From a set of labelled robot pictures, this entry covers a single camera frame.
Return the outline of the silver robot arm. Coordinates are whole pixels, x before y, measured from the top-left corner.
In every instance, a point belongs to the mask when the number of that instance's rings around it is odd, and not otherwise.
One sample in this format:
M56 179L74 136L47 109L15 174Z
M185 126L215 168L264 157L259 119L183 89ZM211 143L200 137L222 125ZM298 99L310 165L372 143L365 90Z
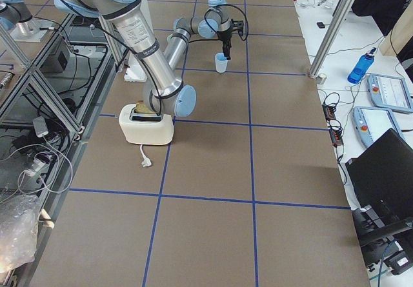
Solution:
M1 0L1 26L7 30L17 30L24 39L40 32L38 22L23 0Z
M134 57L146 72L145 105L157 114L189 116L196 106L196 91L174 73L180 56L186 51L192 35L223 42L224 55L230 55L233 21L226 0L208 0L203 17L182 17L175 21L174 33L165 50L153 34L142 11L141 0L54 0L57 8L84 17L102 17L120 33Z

